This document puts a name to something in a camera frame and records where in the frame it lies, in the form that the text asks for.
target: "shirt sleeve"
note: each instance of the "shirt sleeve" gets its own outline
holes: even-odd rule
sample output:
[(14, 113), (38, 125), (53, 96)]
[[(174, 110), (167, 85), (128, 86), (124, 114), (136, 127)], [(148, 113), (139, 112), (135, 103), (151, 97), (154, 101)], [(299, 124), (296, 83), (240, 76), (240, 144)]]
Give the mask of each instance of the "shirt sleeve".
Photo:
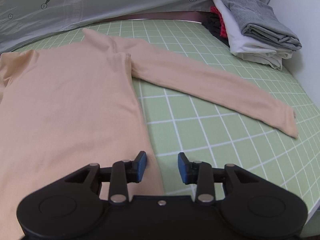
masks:
[(112, 40), (115, 52), (131, 55), (133, 77), (216, 103), (298, 137), (292, 107), (245, 79), (142, 39), (113, 36)]

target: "white wall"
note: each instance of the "white wall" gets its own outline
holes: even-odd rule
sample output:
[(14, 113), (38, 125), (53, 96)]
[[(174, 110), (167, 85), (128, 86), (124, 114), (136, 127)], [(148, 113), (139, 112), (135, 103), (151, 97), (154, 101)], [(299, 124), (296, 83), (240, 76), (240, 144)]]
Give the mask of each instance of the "white wall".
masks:
[(302, 44), (284, 66), (320, 108), (320, 0), (270, 0), (269, 5)]

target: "silver bolt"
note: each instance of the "silver bolt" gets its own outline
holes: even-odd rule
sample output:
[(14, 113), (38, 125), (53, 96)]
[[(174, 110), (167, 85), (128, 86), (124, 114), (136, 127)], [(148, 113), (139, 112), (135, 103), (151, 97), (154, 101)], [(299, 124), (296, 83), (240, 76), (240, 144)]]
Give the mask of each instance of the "silver bolt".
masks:
[(110, 200), (114, 203), (122, 203), (127, 200), (125, 195), (115, 194), (110, 197)]
[(203, 203), (208, 203), (214, 200), (214, 196), (210, 194), (201, 194), (198, 196), (198, 200)]
[(158, 205), (159, 206), (164, 206), (167, 202), (165, 200), (159, 200)]

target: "folded white garment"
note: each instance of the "folded white garment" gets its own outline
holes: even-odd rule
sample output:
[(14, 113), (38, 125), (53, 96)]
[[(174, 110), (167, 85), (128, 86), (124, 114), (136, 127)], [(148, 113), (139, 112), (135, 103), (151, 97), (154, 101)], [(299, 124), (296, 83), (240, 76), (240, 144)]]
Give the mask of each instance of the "folded white garment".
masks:
[(242, 35), (240, 28), (231, 11), (221, 0), (213, 0), (220, 11), (228, 34), (230, 52), (243, 59), (270, 65), (275, 69), (282, 69), (282, 59), (292, 57), (292, 50), (288, 48), (274, 47), (258, 41), (252, 37)]

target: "green grid surface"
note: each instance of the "green grid surface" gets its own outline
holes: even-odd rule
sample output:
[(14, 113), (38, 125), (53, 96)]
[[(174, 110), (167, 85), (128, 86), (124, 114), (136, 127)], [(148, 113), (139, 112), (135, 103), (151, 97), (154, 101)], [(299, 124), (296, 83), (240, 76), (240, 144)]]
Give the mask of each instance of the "green grid surface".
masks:
[[(177, 155), (223, 168), (235, 163), (297, 194), (309, 211), (320, 199), (320, 112), (283, 68), (241, 60), (201, 24), (176, 20), (126, 20), (89, 25), (107, 35), (141, 38), (239, 75), (295, 109), (299, 139), (222, 106), (133, 79), (167, 195), (195, 195), (181, 181)], [(81, 28), (39, 40), (16, 51), (49, 49), (81, 41)], [(218, 199), (224, 197), (217, 184)]]

